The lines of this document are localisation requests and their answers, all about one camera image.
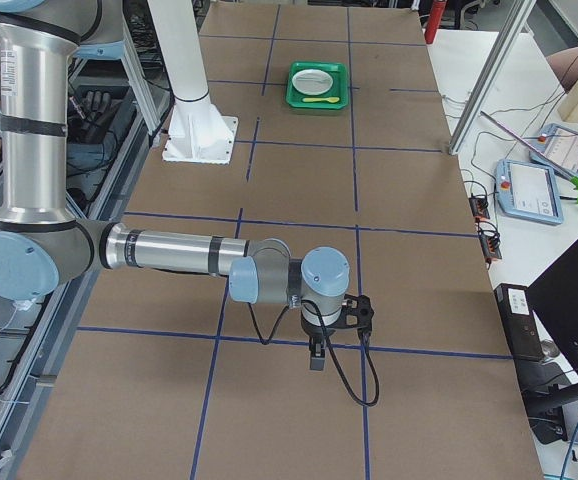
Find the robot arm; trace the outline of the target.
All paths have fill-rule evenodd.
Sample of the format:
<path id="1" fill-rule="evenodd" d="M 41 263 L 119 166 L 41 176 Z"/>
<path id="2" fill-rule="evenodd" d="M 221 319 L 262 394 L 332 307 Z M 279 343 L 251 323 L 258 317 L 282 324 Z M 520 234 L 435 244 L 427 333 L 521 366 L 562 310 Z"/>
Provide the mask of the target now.
<path id="1" fill-rule="evenodd" d="M 356 302 L 339 250 L 296 259 L 278 239 L 131 229 L 67 209 L 68 67 L 75 56 L 120 58 L 126 28 L 119 1 L 0 1 L 0 296 L 31 300 L 122 267 L 224 277 L 234 301 L 299 309 L 310 366 L 322 369 Z"/>

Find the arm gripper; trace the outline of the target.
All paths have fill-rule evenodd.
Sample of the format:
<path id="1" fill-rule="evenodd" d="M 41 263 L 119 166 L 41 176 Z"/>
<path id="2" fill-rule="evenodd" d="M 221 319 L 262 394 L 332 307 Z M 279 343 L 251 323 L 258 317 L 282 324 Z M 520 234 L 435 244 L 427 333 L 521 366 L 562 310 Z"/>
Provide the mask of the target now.
<path id="1" fill-rule="evenodd" d="M 301 327 L 309 337 L 309 369 L 312 371 L 323 371 L 325 367 L 326 352 L 323 347 L 326 343 L 326 338 L 329 338 L 338 329 L 336 324 L 326 325 L 322 328 L 321 325 L 314 325 L 305 319 L 301 320 Z"/>

